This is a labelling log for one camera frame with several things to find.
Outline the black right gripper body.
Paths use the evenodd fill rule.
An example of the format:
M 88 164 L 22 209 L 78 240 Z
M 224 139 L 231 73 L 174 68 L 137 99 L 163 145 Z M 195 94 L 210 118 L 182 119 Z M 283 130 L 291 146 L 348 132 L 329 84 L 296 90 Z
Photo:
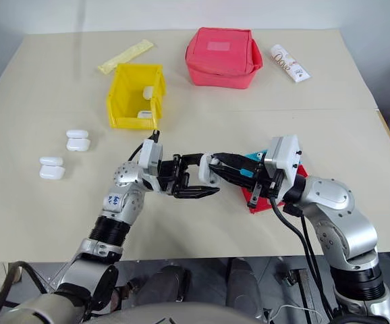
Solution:
M 247 205 L 249 208 L 256 208 L 259 198 L 278 198 L 283 182 L 283 171 L 276 169 L 269 175 L 264 163 L 258 162 L 251 177 L 251 197 Z

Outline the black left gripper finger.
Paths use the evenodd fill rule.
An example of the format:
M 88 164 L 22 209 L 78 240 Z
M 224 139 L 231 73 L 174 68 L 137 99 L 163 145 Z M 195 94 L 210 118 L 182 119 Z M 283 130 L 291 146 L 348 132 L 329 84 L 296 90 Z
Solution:
M 174 154 L 173 160 L 177 163 L 180 169 L 187 169 L 190 165 L 200 166 L 200 160 L 203 153 L 194 153 L 188 155 Z
M 185 186 L 177 184 L 173 187 L 173 196 L 179 199 L 199 199 L 216 194 L 220 188 L 210 186 Z

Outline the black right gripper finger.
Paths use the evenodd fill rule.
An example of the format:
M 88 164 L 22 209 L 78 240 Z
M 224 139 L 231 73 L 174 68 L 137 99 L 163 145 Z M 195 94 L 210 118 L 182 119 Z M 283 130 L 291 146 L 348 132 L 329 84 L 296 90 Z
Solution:
M 226 165 L 209 165 L 209 169 L 226 182 L 241 188 L 253 189 L 255 180 L 242 175 L 239 170 Z
M 220 160 L 225 165 L 234 169 L 245 169 L 248 171 L 255 171 L 259 162 L 243 155 L 234 153 L 215 153 L 214 158 Z

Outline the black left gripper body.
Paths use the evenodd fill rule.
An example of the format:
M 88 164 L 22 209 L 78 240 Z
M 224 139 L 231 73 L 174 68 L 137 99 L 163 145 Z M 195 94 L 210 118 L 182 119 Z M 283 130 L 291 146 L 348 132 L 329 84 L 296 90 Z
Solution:
M 190 175 L 184 157 L 163 161 L 157 177 L 161 190 L 169 196 L 189 196 Z

